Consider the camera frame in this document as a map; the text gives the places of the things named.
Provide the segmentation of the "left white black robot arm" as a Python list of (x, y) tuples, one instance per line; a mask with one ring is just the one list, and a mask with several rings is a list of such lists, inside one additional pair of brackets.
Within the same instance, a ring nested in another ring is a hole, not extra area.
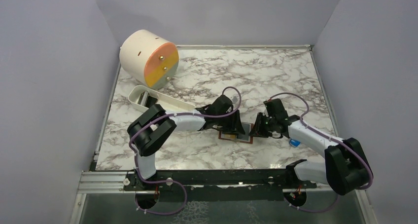
[(212, 104), (188, 112), (165, 110), (160, 104), (151, 106), (127, 129), (129, 147), (135, 155), (136, 183), (147, 190), (154, 186), (155, 153), (169, 136), (177, 131), (215, 129), (227, 134), (245, 134), (240, 113), (225, 95)]

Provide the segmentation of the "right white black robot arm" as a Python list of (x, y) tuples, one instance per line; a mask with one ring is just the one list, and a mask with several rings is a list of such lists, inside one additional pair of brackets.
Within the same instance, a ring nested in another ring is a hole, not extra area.
[(345, 195), (371, 186), (373, 172), (357, 139), (342, 139), (310, 126), (302, 116), (289, 115), (280, 99), (266, 100), (264, 106), (266, 111), (258, 113), (251, 136), (268, 138), (277, 133), (280, 138), (300, 142), (323, 158), (321, 162), (300, 159), (288, 164), (284, 181), (289, 187), (312, 181)]

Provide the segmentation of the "brown leather card holder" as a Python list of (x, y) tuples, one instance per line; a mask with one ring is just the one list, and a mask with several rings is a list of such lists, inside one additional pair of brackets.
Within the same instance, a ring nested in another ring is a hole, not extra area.
[[(239, 142), (239, 143), (245, 143), (245, 144), (253, 144), (253, 137), (249, 135), (252, 127), (253, 127), (253, 123), (247, 123), (247, 122), (243, 122), (242, 123), (243, 128), (245, 129), (245, 134), (236, 134), (237, 138), (235, 140), (231, 140), (233, 142)], [(220, 135), (224, 133), (224, 132), (219, 132), (218, 138), (220, 139)]]

